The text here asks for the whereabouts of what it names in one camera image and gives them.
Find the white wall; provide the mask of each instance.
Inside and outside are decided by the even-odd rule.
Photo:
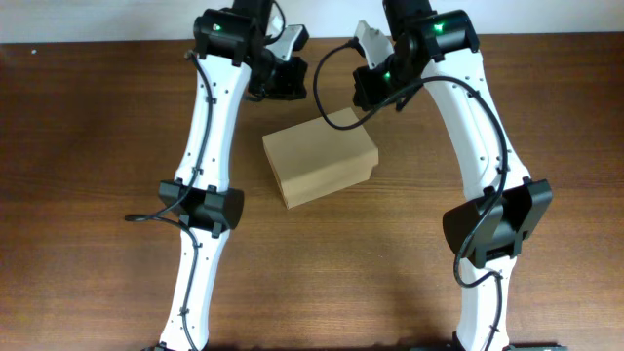
[[[624,0],[432,0],[463,9],[479,33],[624,31]],[[188,39],[206,8],[232,0],[0,0],[0,42]],[[351,36],[358,20],[386,34],[381,0],[281,0],[313,37]]]

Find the brown cardboard box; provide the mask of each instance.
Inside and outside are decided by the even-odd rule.
[[[329,117],[340,126],[358,121],[351,108]],[[377,147],[364,127],[339,131],[323,117],[262,140],[289,209],[368,180],[379,163]]]

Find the wooden table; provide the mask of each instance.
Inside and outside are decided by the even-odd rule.
[[[555,201],[511,284],[513,342],[572,350],[624,344],[624,34],[483,36],[507,133]],[[312,40],[310,63],[343,39]],[[161,206],[186,143],[195,72],[189,41],[0,47],[0,349],[139,350],[157,342],[179,261],[177,230],[130,224]],[[328,111],[351,104],[341,53]],[[240,226],[221,259],[211,345],[356,347],[445,341],[460,288],[442,215],[462,204],[450,140],[419,94],[366,124],[372,179],[287,211],[261,137],[318,117],[312,94],[244,102],[231,185]]]

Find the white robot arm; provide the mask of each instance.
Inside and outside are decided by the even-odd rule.
[[[455,273],[463,289],[453,347],[502,350],[509,345],[505,320],[511,273],[523,240],[552,200],[550,186],[546,180],[531,181],[502,129],[468,16],[461,11],[438,15],[428,0],[385,0],[384,10],[396,46],[360,21],[354,39],[322,59],[314,82],[317,104],[330,125],[348,130],[362,125],[389,103],[396,101],[400,111],[422,86],[429,91],[445,121],[468,201],[446,213],[443,221],[462,272],[461,277]],[[371,113],[352,126],[336,126],[319,101],[317,81],[325,60],[349,47],[367,60],[367,66],[354,72],[354,102]],[[476,281],[481,282],[468,287]]]
[[[280,16],[269,22],[273,5]],[[278,35],[265,33],[272,27]],[[207,10],[194,25],[196,48],[187,55],[197,69],[197,96],[190,134],[174,180],[161,182],[167,206],[128,221],[167,221],[182,229],[172,309],[159,345],[147,350],[202,350],[208,343],[209,307],[218,261],[243,210],[243,192],[229,187],[229,157],[245,90],[265,98],[305,98],[307,64],[292,57],[303,48],[305,26],[286,26],[273,0],[235,0],[232,8]],[[180,223],[161,218],[179,215]]]

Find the black cable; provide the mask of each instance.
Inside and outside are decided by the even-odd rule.
[[[496,118],[496,115],[494,114],[494,112],[489,107],[488,103],[483,99],[483,97],[481,97],[481,95],[479,94],[478,91],[476,91],[474,88],[472,88],[468,83],[464,82],[463,80],[460,80],[460,79],[457,79],[457,78],[454,78],[454,77],[447,77],[447,76],[433,76],[433,77],[427,77],[427,78],[417,78],[417,79],[414,79],[411,83],[407,84],[406,86],[404,86],[399,91],[397,91],[394,94],[392,94],[391,96],[387,97],[383,102],[381,102],[380,104],[376,105],[366,116],[364,116],[358,122],[356,122],[356,123],[354,123],[352,125],[349,125],[349,126],[337,126],[327,116],[325,110],[323,109],[323,105],[321,104],[321,100],[319,98],[319,92],[318,92],[319,73],[321,72],[321,67],[323,66],[325,61],[330,56],[332,56],[333,54],[335,54],[335,53],[337,53],[337,52],[339,52],[339,51],[341,51],[343,49],[353,48],[355,45],[357,45],[357,41],[354,38],[354,39],[349,40],[346,44],[341,45],[341,46],[331,50],[329,53],[327,53],[321,59],[321,61],[319,62],[319,66],[317,67],[316,72],[314,73],[314,84],[313,84],[314,99],[316,100],[316,104],[317,104],[317,107],[319,108],[319,111],[321,112],[321,115],[323,116],[325,121],[330,126],[332,126],[333,128],[335,128],[337,130],[341,130],[341,131],[348,131],[348,130],[352,130],[352,129],[358,128],[358,127],[362,126],[363,124],[365,124],[380,109],[382,109],[383,107],[385,107],[388,104],[392,103],[397,98],[403,97],[405,94],[408,94],[410,91],[418,89],[418,87],[423,86],[426,83],[445,81],[445,82],[451,82],[451,83],[454,83],[454,84],[456,84],[458,86],[461,86],[462,88],[464,88],[468,92],[469,96],[471,96],[472,98],[475,98],[477,100],[477,102],[479,103],[479,105],[484,110],[484,112],[486,113],[486,115],[489,118],[489,120],[492,123],[492,125],[494,126],[494,129],[496,130],[496,134],[498,136],[498,142],[500,144],[500,153],[502,155],[501,168],[499,169],[499,172],[500,172],[500,182],[498,184],[498,188],[497,188],[496,192],[493,195],[491,195],[489,197],[489,199],[487,199],[487,206],[485,207],[484,211],[479,216],[479,219],[477,220],[477,224],[475,225],[475,227],[468,234],[468,236],[466,236],[466,238],[464,239],[464,242],[461,244],[461,247],[459,248],[459,251],[455,255],[455,259],[454,259],[454,262],[453,262],[453,276],[454,276],[455,281],[457,282],[457,284],[459,284],[459,286],[462,287],[462,288],[466,288],[466,289],[475,288],[479,284],[484,282],[486,279],[488,279],[489,277],[494,277],[494,279],[496,280],[496,289],[497,289],[497,304],[496,305],[497,305],[497,307],[496,307],[496,313],[495,313],[495,316],[494,316],[494,323],[492,324],[492,326],[490,326],[491,327],[491,332],[489,334],[489,337],[487,338],[486,351],[488,351],[489,350],[489,346],[491,345],[491,343],[492,343],[492,341],[494,339],[495,333],[498,332],[498,324],[500,322],[500,317],[501,317],[501,314],[502,314],[503,298],[502,298],[502,286],[501,286],[501,282],[500,281],[503,279],[503,277],[500,275],[500,273],[495,272],[495,271],[491,271],[491,272],[488,272],[483,277],[479,278],[478,280],[476,280],[473,283],[466,283],[466,282],[464,282],[461,279],[461,275],[459,274],[459,262],[460,262],[461,258],[466,255],[466,250],[470,246],[470,244],[472,243],[475,235],[477,234],[477,229],[479,229],[479,227],[483,224],[483,222],[486,220],[488,215],[494,209],[496,204],[500,201],[500,199],[502,197],[502,194],[503,194],[503,191],[505,190],[505,184],[507,182],[507,171],[509,169],[509,157],[508,157],[508,154],[507,154],[507,139],[505,138],[505,133],[503,132],[502,126],[500,125],[500,122]]]
[[[250,93],[248,96],[245,96],[245,101],[250,102],[262,102],[266,98],[266,92],[264,91],[264,85],[261,87],[260,94]]]
[[[413,92],[410,92],[406,97],[404,97],[403,100],[397,101],[397,112],[403,111],[403,108],[408,104],[408,102],[411,101],[411,98],[413,98],[418,92],[420,92],[420,89],[422,89],[422,87],[423,86],[418,86]]]
[[[273,4],[275,4],[275,7],[277,7],[277,10],[280,12],[280,16],[282,17],[282,30],[275,38],[271,38],[270,36],[264,38],[264,46],[277,43],[286,30],[286,16],[284,16],[284,11],[282,11],[282,7],[280,7],[280,4],[278,4],[277,1],[273,1]]]
[[[191,350],[198,351],[188,331],[188,326],[186,323],[186,315],[188,314],[188,307],[187,307],[188,297],[190,295],[191,287],[193,285],[193,276],[195,275],[195,267],[197,265],[197,256],[199,254],[199,248],[202,247],[202,244],[199,244],[199,245],[197,244],[197,239],[191,232],[191,229],[188,227],[188,225],[162,217],[162,215],[170,212],[179,204],[181,204],[186,199],[190,191],[193,189],[193,184],[195,183],[195,180],[197,180],[197,177],[199,176],[199,173],[202,170],[202,161],[204,159],[204,153],[206,152],[206,145],[208,144],[208,138],[209,138],[210,130],[211,130],[211,123],[213,120],[213,91],[211,90],[211,86],[209,84],[208,78],[206,77],[206,73],[204,73],[204,70],[199,64],[199,61],[197,60],[197,57],[195,56],[194,53],[190,52],[187,57],[193,62],[195,69],[197,69],[197,71],[199,72],[199,75],[202,78],[202,82],[204,83],[204,87],[206,87],[206,94],[208,96],[208,99],[207,99],[208,116],[206,120],[206,129],[204,130],[204,137],[202,139],[202,145],[200,147],[199,154],[197,155],[197,161],[195,163],[195,167],[192,170],[193,175],[190,181],[188,182],[188,185],[186,189],[184,190],[184,192],[171,205],[167,206],[163,210],[154,214],[128,214],[124,217],[124,220],[129,221],[129,222],[145,222],[148,220],[161,221],[161,222],[168,223],[172,226],[179,228],[184,233],[186,233],[186,235],[188,235],[188,237],[191,239],[193,243],[193,262],[191,264],[191,269],[190,269],[189,277],[188,277],[188,284],[186,285],[186,293],[184,294],[184,301],[182,303],[182,307],[180,308],[179,315],[182,317],[182,327],[184,329],[184,333],[186,334],[186,339],[189,345],[191,346]]]

